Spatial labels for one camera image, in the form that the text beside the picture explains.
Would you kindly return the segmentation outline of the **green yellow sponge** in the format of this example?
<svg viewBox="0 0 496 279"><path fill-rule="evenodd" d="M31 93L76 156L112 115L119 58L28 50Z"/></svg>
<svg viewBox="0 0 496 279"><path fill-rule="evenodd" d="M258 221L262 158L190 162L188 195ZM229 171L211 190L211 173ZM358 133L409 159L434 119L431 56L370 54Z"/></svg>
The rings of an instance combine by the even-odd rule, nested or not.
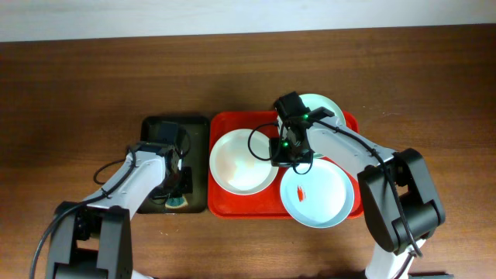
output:
<svg viewBox="0 0 496 279"><path fill-rule="evenodd" d="M188 206L188 201L184 196L177 197L177 198L169 198L165 202L164 206L165 206L165 208L168 208L168 209L184 208L184 207Z"/></svg>

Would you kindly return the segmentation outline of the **white plate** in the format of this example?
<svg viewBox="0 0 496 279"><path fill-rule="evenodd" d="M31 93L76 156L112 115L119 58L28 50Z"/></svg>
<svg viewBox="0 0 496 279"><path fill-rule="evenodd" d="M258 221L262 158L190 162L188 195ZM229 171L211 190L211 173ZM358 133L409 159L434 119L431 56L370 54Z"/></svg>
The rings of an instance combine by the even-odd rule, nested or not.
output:
<svg viewBox="0 0 496 279"><path fill-rule="evenodd" d="M268 157L268 137L252 129L236 129L221 136L210 152L209 167L214 181L223 190L235 195L254 195L267 188L277 176L271 162L254 157Z"/></svg>

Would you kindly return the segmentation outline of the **light blue plate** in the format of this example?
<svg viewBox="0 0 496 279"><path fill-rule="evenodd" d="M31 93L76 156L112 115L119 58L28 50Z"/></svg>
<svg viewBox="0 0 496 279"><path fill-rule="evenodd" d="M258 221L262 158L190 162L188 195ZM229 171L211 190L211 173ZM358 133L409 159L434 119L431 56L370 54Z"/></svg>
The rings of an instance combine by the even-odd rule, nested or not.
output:
<svg viewBox="0 0 496 279"><path fill-rule="evenodd" d="M287 170L281 179L280 197L293 219L316 229L340 224L351 213L355 201L347 173L322 159L314 160L311 168Z"/></svg>

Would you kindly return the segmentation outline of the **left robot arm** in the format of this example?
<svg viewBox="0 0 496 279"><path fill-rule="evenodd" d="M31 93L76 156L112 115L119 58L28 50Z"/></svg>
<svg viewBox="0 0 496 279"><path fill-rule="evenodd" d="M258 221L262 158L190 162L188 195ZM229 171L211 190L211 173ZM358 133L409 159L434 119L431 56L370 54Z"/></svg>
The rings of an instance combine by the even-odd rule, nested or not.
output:
<svg viewBox="0 0 496 279"><path fill-rule="evenodd" d="M143 277L133 267L131 220L147 199L163 204L188 186L191 170L181 163L190 149L183 126L159 121L95 193L60 203L42 236L50 241L46 277Z"/></svg>

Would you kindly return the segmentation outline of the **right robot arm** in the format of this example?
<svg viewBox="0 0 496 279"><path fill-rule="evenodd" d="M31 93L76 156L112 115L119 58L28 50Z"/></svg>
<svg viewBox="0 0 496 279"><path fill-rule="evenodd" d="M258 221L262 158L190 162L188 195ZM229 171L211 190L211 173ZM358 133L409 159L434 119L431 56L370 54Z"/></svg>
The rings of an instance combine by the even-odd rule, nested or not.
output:
<svg viewBox="0 0 496 279"><path fill-rule="evenodd" d="M275 103L279 134L271 164L285 167L280 194L298 222L324 229L360 201L375 246L359 278L407 278L420 248L446 219L422 155L382 147L324 107L311 110L292 92Z"/></svg>

